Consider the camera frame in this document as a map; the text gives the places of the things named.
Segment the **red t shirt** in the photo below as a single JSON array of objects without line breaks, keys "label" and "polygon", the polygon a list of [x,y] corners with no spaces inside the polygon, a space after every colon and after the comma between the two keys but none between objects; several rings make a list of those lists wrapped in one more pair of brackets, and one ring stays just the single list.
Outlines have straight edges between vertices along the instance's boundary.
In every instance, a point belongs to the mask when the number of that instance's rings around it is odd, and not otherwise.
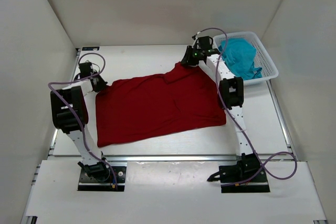
[{"label": "red t shirt", "polygon": [[226,124],[215,82],[200,67],[120,79],[96,95],[98,147]]}]

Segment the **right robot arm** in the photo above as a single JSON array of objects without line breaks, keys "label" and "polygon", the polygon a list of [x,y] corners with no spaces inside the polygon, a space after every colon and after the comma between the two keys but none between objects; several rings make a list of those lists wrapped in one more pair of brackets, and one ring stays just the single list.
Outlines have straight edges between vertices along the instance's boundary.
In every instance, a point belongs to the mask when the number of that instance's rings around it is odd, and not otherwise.
[{"label": "right robot arm", "polygon": [[219,171],[210,175],[208,182],[221,181],[224,186],[230,184],[266,183],[267,176],[262,169],[257,155],[246,139],[246,125],[243,115],[244,81],[235,76],[224,63],[220,51],[213,46],[213,38],[210,36],[199,37],[194,35],[193,44],[187,46],[181,64],[185,66],[197,66],[204,61],[206,66],[215,75],[218,97],[222,106],[233,122],[236,132],[236,164],[221,166]]}]

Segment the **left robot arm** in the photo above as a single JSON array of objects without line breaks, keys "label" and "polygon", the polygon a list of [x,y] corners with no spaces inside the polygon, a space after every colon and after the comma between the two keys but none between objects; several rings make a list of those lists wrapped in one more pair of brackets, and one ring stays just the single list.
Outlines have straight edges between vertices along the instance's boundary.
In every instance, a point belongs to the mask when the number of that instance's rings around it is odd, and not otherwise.
[{"label": "left robot arm", "polygon": [[102,91],[107,87],[107,82],[93,66],[94,63],[90,61],[80,63],[79,74],[74,81],[51,82],[48,87],[55,128],[74,143],[82,158],[78,163],[82,171],[97,182],[105,183],[112,176],[111,168],[88,130],[89,114],[85,96]]}]

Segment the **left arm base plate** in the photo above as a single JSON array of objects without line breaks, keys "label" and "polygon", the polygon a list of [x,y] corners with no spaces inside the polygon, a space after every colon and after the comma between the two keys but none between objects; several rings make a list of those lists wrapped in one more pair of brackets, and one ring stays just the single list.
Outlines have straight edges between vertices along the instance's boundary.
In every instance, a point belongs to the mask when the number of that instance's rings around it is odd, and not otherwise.
[{"label": "left arm base plate", "polygon": [[120,191],[125,189],[126,166],[112,166],[114,173],[104,163],[84,165],[79,162],[81,172],[78,180],[78,191]]}]

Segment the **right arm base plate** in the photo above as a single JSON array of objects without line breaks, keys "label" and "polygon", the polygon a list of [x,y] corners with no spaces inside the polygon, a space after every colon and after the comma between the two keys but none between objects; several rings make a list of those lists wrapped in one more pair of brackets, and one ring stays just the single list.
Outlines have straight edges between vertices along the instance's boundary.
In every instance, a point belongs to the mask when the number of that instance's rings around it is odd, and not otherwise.
[{"label": "right arm base plate", "polygon": [[270,187],[266,172],[262,169],[255,177],[256,171],[239,173],[236,165],[219,166],[222,194],[233,193],[269,193]]}]

